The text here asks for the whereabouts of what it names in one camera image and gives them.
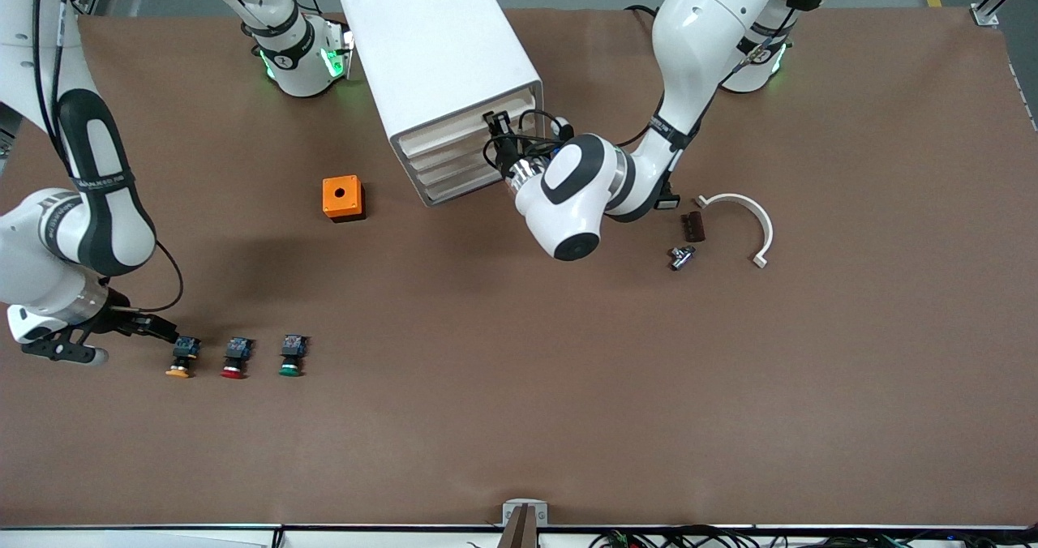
white box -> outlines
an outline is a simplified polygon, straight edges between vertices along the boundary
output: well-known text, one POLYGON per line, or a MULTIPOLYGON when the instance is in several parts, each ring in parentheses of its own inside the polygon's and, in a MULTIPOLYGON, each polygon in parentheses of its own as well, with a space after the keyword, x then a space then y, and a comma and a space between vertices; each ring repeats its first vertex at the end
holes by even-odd
POLYGON ((544 105, 497 0, 343 0, 343 11, 386 137, 426 206, 500 180, 483 159, 484 113, 518 118, 544 105))

brown tabletop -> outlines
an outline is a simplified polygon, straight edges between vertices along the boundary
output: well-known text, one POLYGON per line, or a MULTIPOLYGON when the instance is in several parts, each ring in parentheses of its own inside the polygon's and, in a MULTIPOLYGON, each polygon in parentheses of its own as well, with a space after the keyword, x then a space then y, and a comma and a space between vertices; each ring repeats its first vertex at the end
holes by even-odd
MULTIPOLYGON (((626 139, 659 95, 645 17, 510 12, 548 109, 626 139)), ((141 197, 203 338, 101 336, 102 367, 0 338, 0 522, 1027 524, 1038 506, 1038 137, 964 9, 822 9, 782 74, 718 94, 674 183, 742 193, 681 273, 679 212, 578 263, 504 187, 424 208, 363 83, 292 100, 238 21, 85 19, 141 197), (370 218, 331 224, 321 180, 370 218), (284 333, 312 336, 279 377, 284 333), (249 378, 219 378, 233 336, 249 378)), ((67 186, 26 128, 7 210, 67 186)), ((156 256, 115 286, 175 284, 156 256)))

metal bolt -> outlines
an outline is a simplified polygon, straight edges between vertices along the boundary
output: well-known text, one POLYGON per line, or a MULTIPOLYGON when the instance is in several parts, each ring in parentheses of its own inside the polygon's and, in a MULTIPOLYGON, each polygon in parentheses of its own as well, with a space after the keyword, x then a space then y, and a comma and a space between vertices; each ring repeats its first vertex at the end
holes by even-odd
POLYGON ((675 272, 680 271, 692 259, 693 253, 695 253, 693 246, 685 246, 684 248, 679 246, 678 248, 671 249, 671 256, 674 258, 674 261, 671 261, 671 270, 675 272))

orange box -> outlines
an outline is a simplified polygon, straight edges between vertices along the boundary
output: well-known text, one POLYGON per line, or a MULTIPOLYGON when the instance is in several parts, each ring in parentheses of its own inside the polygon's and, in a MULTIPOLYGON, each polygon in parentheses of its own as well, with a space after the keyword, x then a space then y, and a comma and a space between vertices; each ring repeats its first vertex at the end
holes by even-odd
POLYGON ((321 194, 325 216, 332 222, 355 222, 367 218, 364 186, 356 175, 324 180, 321 194))

brown table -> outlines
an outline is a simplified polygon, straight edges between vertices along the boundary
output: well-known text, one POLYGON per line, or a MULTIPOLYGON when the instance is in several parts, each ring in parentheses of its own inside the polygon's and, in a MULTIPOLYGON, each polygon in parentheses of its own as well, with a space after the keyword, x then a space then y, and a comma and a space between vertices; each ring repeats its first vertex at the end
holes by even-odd
MULTIPOLYGON (((548 108, 621 140, 660 80, 632 12, 510 12, 548 108)), ((548 258, 503 187, 424 208, 363 83, 291 100, 238 21, 87 19, 203 338, 103 336, 100 368, 0 338, 0 522, 475 523, 513 496, 558 523, 1025 524, 1038 505, 1038 137, 998 31, 964 9, 823 9, 784 72, 719 94, 675 177, 759 200, 607 222, 548 258), (333 225, 321 179, 370 219, 333 225), (307 375, 277 376, 281 336, 307 375), (227 338, 250 377, 218 377, 227 338)), ((26 128, 2 206, 65 185, 26 128)), ((156 257, 116 286, 174 290, 156 257)))

